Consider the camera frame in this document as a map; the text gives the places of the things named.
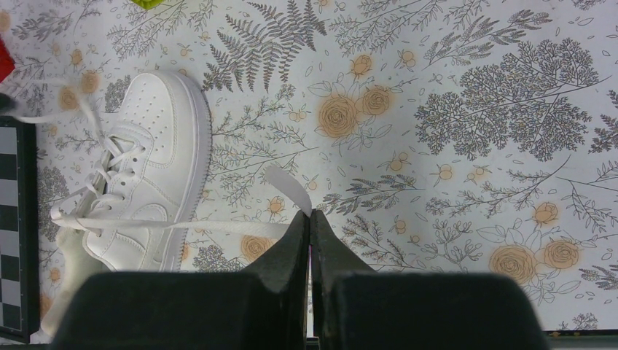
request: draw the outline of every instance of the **sneaker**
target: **sneaker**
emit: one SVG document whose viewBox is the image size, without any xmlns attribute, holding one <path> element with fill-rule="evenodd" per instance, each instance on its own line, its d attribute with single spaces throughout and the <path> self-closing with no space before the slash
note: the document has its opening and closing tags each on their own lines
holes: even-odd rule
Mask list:
<svg viewBox="0 0 618 350">
<path fill-rule="evenodd" d="M 106 136 L 85 97 L 76 95 L 104 151 L 86 187 L 57 202 L 50 216 L 56 225 L 84 231 L 85 251 L 109 270 L 178 271 L 189 228 L 267 238 L 286 232 L 285 224 L 190 222 L 206 182 L 211 121 L 200 89 L 185 76 L 139 74 Z M 15 118 L 49 123 L 65 114 Z M 267 169 L 266 179 L 311 215 L 309 195 L 295 179 L 276 167 Z M 76 195 L 82 196 L 77 207 L 70 214 L 62 211 Z"/>
</svg>

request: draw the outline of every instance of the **floral wallpaper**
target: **floral wallpaper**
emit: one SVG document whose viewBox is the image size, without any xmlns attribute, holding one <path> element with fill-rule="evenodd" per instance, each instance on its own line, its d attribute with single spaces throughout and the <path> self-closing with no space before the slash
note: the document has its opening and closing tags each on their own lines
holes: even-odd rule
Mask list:
<svg viewBox="0 0 618 350">
<path fill-rule="evenodd" d="M 264 181 L 277 164 L 377 271 L 502 273 L 545 330 L 617 329 L 616 5 L 6 0 L 0 90 L 35 115 L 80 91 L 109 128 L 137 74 L 185 74 L 213 115 L 193 220 L 289 222 Z M 72 83 L 32 81 L 52 77 Z M 101 148 L 79 114 L 37 132 L 44 314 L 64 272 L 46 213 Z M 237 271 L 273 243 L 191 230 L 182 270 Z"/>
</svg>

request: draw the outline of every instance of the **fern leaf illustration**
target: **fern leaf illustration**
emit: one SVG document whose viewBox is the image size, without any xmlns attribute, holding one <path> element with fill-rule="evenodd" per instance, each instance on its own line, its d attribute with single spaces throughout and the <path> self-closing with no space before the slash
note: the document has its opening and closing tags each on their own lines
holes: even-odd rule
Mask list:
<svg viewBox="0 0 618 350">
<path fill-rule="evenodd" d="M 306 1 L 303 10 L 297 1 L 288 0 L 285 12 L 274 6 L 249 2 L 264 18 L 260 24 L 226 15 L 226 22 L 235 34 L 217 32 L 225 52 L 211 45 L 216 63 L 206 64 L 209 72 L 204 73 L 203 88 L 232 91 L 234 79 L 240 90 L 245 83 L 254 90 L 260 68 L 266 90 L 275 70 L 280 80 L 286 82 L 292 63 L 303 47 L 316 50 L 314 31 L 326 35 L 324 22 L 316 17 L 311 0 Z"/>
</svg>

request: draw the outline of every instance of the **green object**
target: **green object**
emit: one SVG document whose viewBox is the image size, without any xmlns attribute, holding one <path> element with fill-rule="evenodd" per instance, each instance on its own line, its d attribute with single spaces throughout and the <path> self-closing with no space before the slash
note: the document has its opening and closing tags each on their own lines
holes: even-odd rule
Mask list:
<svg viewBox="0 0 618 350">
<path fill-rule="evenodd" d="M 131 0 L 144 9 L 151 9 L 165 0 Z"/>
</svg>

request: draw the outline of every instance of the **shoelace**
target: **shoelace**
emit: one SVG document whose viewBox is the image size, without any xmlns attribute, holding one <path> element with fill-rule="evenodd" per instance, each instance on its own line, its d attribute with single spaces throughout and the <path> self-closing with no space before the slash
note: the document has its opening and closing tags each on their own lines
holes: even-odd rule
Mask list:
<svg viewBox="0 0 618 350">
<path fill-rule="evenodd" d="M 31 80 L 31 82 L 39 84 L 51 85 L 67 85 L 71 83 L 64 79 L 45 79 Z M 126 158 L 132 158 L 140 155 L 145 151 L 143 147 L 134 147 L 127 152 L 122 152 L 116 145 L 114 139 L 110 136 L 104 136 L 102 133 L 99 119 L 92 111 L 87 99 L 74 89 L 77 97 L 79 109 L 83 112 L 92 128 L 92 132 L 97 136 L 99 143 L 103 146 L 104 151 L 94 167 L 94 173 L 90 174 L 86 179 L 86 186 L 71 193 L 66 198 L 58 201 L 51 209 L 50 216 L 52 221 L 61 227 L 72 228 L 74 230 L 90 231 L 101 236 L 102 229 L 121 229 L 121 228 L 159 228 L 159 229 L 174 229 L 174 228 L 197 228 L 212 231 L 222 231 L 226 233 L 238 235 L 260 236 L 267 238 L 280 238 L 286 232 L 287 224 L 274 224 L 265 222 L 236 222 L 236 221 L 195 221 L 195 222 L 166 222 L 166 221 L 149 221 L 149 220 L 134 220 L 134 219 L 93 219 L 89 218 L 88 214 L 97 210 L 109 210 L 109 203 L 123 201 L 125 198 L 121 195 L 113 193 L 103 193 L 105 184 L 110 182 L 116 176 L 135 176 L 135 173 L 128 169 L 123 172 L 113 170 L 113 167 L 121 163 Z M 41 117 L 14 117 L 15 119 L 30 124 L 50 123 L 56 120 L 66 118 L 68 115 L 74 116 L 77 112 L 64 112 L 60 114 L 49 114 Z M 305 188 L 292 176 L 287 174 L 281 168 L 271 166 L 266 169 L 266 180 L 272 186 L 277 188 L 281 193 L 288 197 L 296 204 L 308 217 L 311 215 L 312 205 L 309 195 Z M 76 195 L 82 195 L 81 201 L 77 207 L 67 214 L 60 206 L 69 198 Z M 92 203 L 89 207 L 83 203 Z"/>
</svg>

